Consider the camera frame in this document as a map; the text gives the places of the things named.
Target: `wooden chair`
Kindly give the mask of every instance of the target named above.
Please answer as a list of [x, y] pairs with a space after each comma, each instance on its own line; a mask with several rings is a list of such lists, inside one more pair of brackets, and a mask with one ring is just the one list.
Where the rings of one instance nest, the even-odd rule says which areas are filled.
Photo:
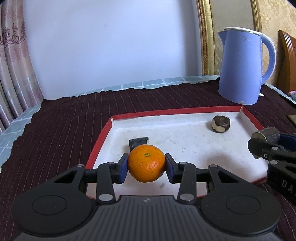
[[279, 30], [279, 36], [285, 57], [276, 87], [288, 94], [296, 91], [296, 39], [282, 30]]

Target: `kettle handle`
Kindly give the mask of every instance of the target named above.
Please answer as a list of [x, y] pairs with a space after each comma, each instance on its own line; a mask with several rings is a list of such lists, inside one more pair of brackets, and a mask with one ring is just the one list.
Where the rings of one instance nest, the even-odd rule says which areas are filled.
[[268, 68], [267, 68], [265, 74], [262, 76], [262, 81], [261, 81], [261, 85], [263, 85], [270, 78], [270, 76], [273, 74], [274, 69], [276, 67], [276, 47], [274, 46], [274, 43], [270, 37], [268, 37], [264, 33], [260, 33], [260, 32], [258, 32], [258, 33], [260, 34], [260, 36], [262, 38], [262, 43], [265, 44], [265, 46], [268, 49], [268, 53], [269, 53], [269, 65], [268, 65]]

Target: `ribbed gray surface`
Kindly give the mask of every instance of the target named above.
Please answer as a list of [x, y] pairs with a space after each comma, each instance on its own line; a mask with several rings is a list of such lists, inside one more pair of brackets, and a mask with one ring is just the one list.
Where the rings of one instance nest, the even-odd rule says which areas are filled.
[[280, 241], [274, 234], [243, 238], [223, 234], [209, 226], [193, 206], [177, 203], [173, 196], [122, 196], [97, 209], [77, 231], [60, 237], [40, 238], [21, 233], [15, 241]]

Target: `white wall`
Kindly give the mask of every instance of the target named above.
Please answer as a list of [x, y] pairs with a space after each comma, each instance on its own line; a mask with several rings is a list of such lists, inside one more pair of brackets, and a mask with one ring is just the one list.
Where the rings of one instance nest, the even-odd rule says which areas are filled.
[[24, 0], [24, 15], [46, 99], [201, 73], [191, 0]]

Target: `orange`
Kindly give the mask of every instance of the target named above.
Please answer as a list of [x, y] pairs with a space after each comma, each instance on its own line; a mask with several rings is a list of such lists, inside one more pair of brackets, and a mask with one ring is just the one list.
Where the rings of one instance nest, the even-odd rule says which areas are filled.
[[139, 145], [128, 156], [128, 170], [139, 182], [153, 182], [165, 171], [165, 155], [155, 146]]

